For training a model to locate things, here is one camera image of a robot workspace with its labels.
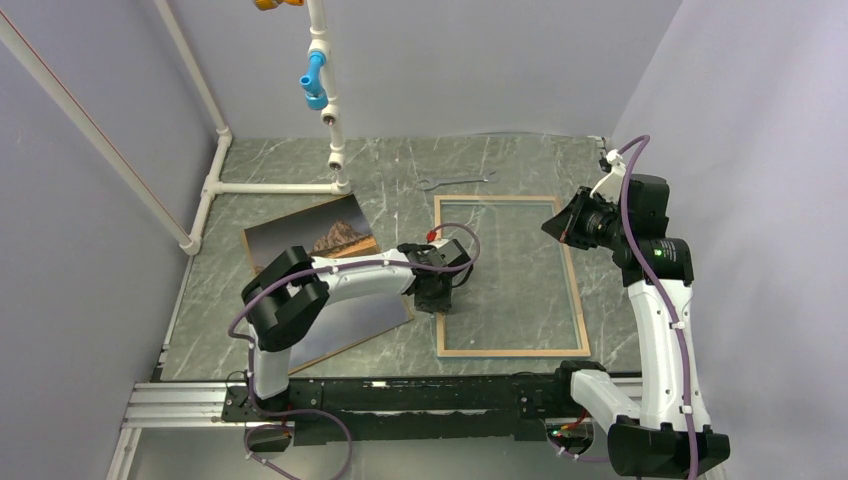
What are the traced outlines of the blue wooden picture frame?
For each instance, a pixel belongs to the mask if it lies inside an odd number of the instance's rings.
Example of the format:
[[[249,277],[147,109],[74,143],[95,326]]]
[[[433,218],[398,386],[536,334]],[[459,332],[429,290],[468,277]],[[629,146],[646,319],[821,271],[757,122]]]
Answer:
[[[435,196],[435,222],[464,223],[482,244],[452,310],[436,317],[438,357],[590,357],[571,251],[541,229],[561,208],[555,196]]]

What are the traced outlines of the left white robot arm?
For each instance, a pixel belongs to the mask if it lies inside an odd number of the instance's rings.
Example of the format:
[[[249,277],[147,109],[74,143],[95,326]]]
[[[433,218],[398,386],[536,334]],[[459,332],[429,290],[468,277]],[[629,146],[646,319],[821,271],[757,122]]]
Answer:
[[[454,277],[477,259],[456,239],[401,244],[381,253],[326,258],[300,247],[281,253],[242,290],[249,333],[248,407],[264,420],[287,406],[292,348],[328,306],[374,295],[406,295],[420,312],[452,307]]]

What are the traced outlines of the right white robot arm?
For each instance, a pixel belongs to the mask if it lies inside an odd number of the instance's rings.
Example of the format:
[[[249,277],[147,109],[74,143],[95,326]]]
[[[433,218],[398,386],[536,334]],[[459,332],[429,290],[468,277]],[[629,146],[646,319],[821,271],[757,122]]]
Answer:
[[[577,249],[611,251],[634,311],[642,397],[635,402],[600,365],[565,362],[551,388],[557,411],[584,408],[604,430],[613,470],[625,477],[696,479],[730,456],[700,392],[691,345],[694,270],[687,242],[667,236],[670,188],[638,174],[621,206],[582,186],[542,229]]]

